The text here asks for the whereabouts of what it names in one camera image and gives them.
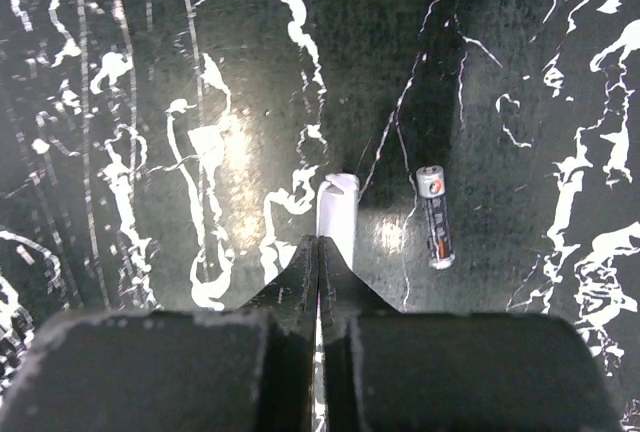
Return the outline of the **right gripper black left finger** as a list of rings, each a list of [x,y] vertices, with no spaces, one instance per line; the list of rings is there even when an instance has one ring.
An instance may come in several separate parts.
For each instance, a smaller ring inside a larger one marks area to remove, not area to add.
[[[226,312],[50,318],[1,407],[5,431],[307,431],[318,242]]]

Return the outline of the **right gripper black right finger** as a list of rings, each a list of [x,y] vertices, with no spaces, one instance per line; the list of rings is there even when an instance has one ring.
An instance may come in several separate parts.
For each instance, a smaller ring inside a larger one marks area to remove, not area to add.
[[[586,344],[532,313],[402,313],[318,241],[330,431],[617,431]]]

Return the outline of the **white battery cover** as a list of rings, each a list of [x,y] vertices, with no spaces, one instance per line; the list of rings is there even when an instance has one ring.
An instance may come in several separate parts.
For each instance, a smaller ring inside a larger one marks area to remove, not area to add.
[[[353,269],[356,243],[359,179],[349,173],[328,174],[316,201],[316,235],[331,238],[346,265]]]

